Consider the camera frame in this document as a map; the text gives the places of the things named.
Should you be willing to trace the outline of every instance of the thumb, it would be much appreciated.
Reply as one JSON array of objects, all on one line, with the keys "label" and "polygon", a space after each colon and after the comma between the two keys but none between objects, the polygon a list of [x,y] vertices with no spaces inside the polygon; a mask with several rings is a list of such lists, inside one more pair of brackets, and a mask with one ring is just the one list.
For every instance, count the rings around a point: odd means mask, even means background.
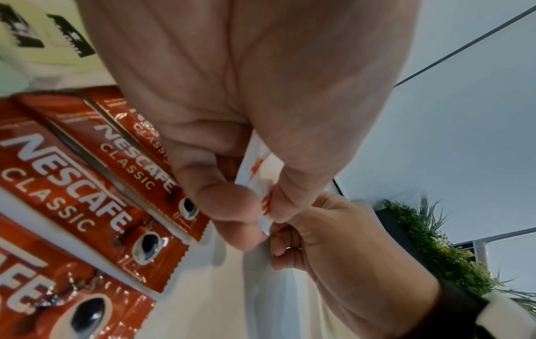
[{"label": "thumb", "polygon": [[276,223],[288,221],[311,206],[331,179],[331,175],[316,175],[283,167],[270,198],[270,217]]}]

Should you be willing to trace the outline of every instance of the black line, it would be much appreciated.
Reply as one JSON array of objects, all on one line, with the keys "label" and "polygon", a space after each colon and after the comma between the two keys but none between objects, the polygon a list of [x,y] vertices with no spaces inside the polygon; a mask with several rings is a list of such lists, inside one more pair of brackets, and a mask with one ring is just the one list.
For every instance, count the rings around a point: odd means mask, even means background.
[{"label": "black line", "polygon": [[432,65],[430,66],[427,66],[425,68],[423,68],[422,70],[418,71],[417,73],[413,74],[413,75],[410,75],[409,77],[405,78],[404,80],[402,80],[401,82],[399,82],[398,84],[395,85],[395,87],[397,86],[400,86],[402,85],[403,83],[405,82],[408,82],[409,80],[415,78],[417,75],[420,75],[424,72],[426,72],[427,70],[429,70],[430,68],[432,67],[435,67],[437,65],[439,65],[440,63],[442,63],[443,61],[447,60],[447,59],[450,59],[451,57],[455,56],[456,54],[460,53],[461,51],[464,51],[466,49],[468,49],[469,47],[471,47],[472,45],[484,40],[485,38],[489,37],[490,35],[493,35],[497,32],[499,32],[500,30],[502,30],[503,28],[506,28],[508,26],[510,26],[512,23],[526,17],[527,15],[533,13],[534,11],[536,11],[536,6],[533,6],[531,8],[529,8],[528,10],[526,10],[525,12],[521,13],[520,15],[518,16],[515,16],[514,18],[506,21],[505,23],[503,23],[502,25],[494,28],[493,30],[489,31],[488,33],[474,39],[473,41],[469,42],[467,45],[455,50],[454,52],[450,53],[449,55],[437,60],[435,63],[433,63]]},{"label": "black line", "polygon": [[339,185],[337,185],[337,182],[335,181],[335,178],[333,178],[333,184],[335,185],[335,188],[337,189],[337,191],[339,191],[339,194],[344,197],[344,194],[342,194],[342,191],[341,191]]}]

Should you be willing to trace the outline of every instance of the white packet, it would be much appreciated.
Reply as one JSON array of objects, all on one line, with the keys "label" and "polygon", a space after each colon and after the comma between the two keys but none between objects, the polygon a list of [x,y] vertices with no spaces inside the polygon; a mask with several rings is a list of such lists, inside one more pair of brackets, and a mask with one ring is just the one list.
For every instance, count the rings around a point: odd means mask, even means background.
[{"label": "white packet", "polygon": [[257,221],[266,235],[274,222],[269,215],[270,196],[283,165],[254,130],[234,183],[248,187],[261,199],[263,215]]}]

